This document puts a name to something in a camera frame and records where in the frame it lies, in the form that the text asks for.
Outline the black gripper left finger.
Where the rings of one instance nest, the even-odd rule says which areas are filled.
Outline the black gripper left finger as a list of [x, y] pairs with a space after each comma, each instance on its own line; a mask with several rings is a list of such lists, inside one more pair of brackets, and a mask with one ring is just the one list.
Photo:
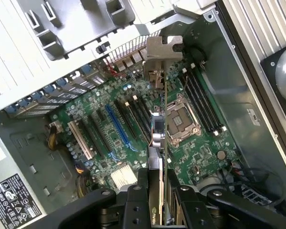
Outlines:
[[148, 169], [141, 168], [138, 182], [115, 193], [99, 188], [31, 223], [29, 229], [148, 229]]

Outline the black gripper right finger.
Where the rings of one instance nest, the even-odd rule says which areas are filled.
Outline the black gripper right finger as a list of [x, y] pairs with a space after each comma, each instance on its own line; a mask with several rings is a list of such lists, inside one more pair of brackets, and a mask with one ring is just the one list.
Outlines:
[[181, 185], [175, 171], [168, 170], [171, 204], [178, 225], [187, 229], [286, 229], [286, 217], [223, 189], [206, 197]]

